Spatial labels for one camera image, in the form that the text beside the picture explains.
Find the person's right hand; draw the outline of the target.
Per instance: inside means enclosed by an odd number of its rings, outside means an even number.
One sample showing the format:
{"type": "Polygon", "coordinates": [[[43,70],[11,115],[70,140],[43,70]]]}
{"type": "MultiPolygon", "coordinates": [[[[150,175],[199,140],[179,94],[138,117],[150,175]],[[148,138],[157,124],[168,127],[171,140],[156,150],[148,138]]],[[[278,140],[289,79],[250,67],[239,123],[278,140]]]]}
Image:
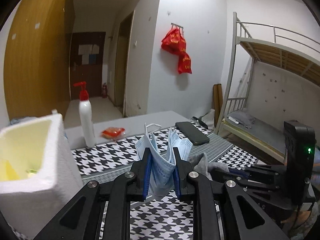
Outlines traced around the person's right hand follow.
{"type": "Polygon", "coordinates": [[[298,228],[307,222],[307,220],[311,217],[312,210],[313,205],[311,205],[308,210],[303,210],[302,208],[299,211],[296,210],[288,219],[282,220],[280,224],[287,227],[288,230],[298,228]]]}

